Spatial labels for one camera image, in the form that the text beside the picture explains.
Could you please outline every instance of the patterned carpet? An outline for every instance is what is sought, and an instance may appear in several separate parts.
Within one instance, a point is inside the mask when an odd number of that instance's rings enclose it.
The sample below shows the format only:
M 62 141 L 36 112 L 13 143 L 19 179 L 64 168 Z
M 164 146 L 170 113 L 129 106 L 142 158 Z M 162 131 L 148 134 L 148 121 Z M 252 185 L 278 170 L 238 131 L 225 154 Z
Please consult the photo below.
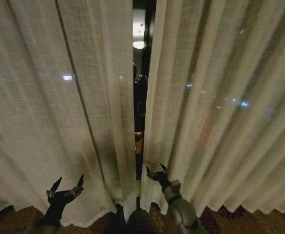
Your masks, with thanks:
M 176 229 L 168 217 L 152 204 L 150 212 L 137 209 L 125 225 L 121 206 L 117 214 L 108 213 L 88 228 L 73 225 L 60 227 L 59 234 L 175 234 Z M 0 212 L 0 234 L 11 234 L 20 227 L 32 228 L 42 218 L 33 207 L 15 212 L 9 207 Z M 210 234 L 285 234 L 285 214 L 273 211 L 265 215 L 259 211 L 251 214 L 242 207 L 234 213 L 222 207 L 218 212 L 206 208 L 200 220 Z

